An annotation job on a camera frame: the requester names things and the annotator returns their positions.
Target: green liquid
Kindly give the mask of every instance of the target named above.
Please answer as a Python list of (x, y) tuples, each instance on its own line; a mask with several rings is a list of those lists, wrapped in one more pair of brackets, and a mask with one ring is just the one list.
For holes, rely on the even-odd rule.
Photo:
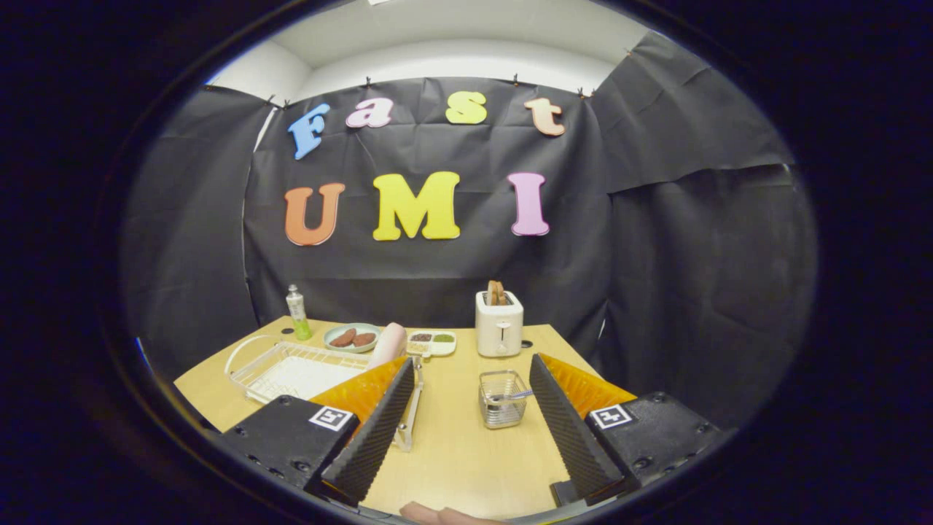
[(295, 325), (295, 336), (299, 341), (311, 339), (311, 327), (308, 326), (307, 319), (295, 320), (292, 318), (292, 323)]

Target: white toaster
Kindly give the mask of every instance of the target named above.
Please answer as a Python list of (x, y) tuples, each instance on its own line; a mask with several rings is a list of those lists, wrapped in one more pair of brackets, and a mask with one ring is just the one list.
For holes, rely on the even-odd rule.
[(511, 291), (507, 305), (489, 306), (486, 292), (476, 294), (476, 350), (485, 357), (506, 357), (522, 351), (524, 308)]

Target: finger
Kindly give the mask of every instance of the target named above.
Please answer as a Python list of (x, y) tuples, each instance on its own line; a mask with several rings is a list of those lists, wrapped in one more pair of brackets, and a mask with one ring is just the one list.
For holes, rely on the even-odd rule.
[(427, 508), (422, 504), (410, 502), (399, 509), (398, 512), (404, 519), (410, 519), (422, 525), (441, 525), (438, 511)]
[(438, 512), (440, 525), (503, 525), (502, 521), (494, 519), (473, 518), (452, 508), (444, 508)]

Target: bottle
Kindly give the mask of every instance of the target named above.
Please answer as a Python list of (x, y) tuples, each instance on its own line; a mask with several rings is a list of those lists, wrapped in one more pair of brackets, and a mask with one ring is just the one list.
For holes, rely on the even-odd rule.
[(295, 324), (295, 336), (299, 341), (311, 339), (311, 327), (308, 326), (308, 319), (304, 315), (304, 296), (298, 293), (298, 287), (294, 284), (288, 285), (288, 295), (285, 301), (288, 303), (288, 311)]

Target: letter m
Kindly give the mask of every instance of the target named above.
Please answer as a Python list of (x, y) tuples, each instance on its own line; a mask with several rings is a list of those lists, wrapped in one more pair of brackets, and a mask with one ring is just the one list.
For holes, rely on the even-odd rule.
[(454, 239), (460, 228), (453, 222), (453, 188), (460, 176), (450, 171), (432, 173), (415, 197), (405, 178), (399, 174), (376, 177), (372, 185), (379, 189), (379, 227), (372, 232), (378, 241), (394, 241), (401, 237), (396, 216), (409, 239), (427, 215), (427, 225), (421, 234), (427, 239)]

